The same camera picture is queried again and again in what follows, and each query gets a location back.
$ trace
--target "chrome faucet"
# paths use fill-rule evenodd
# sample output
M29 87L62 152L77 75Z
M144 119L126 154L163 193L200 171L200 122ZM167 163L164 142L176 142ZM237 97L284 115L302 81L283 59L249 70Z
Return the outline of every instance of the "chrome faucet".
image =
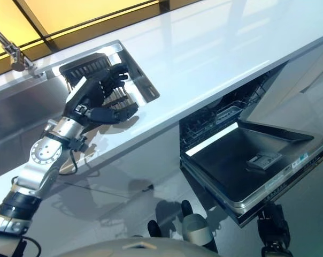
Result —
M21 52L20 48L14 43L10 42L1 32L0 32L0 43L2 48L11 57L11 67L15 71L33 71L36 69L34 63Z

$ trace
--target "kitchen counter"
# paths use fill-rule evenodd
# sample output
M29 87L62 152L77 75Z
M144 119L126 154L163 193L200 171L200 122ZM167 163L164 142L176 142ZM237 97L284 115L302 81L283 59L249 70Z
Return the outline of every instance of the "kitchen counter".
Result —
M201 1L38 60L38 67L119 39L160 97L131 121L90 134L93 167L129 151L179 119L269 69L323 43L323 0ZM0 90L25 75L0 76ZM0 176L0 201L20 167Z

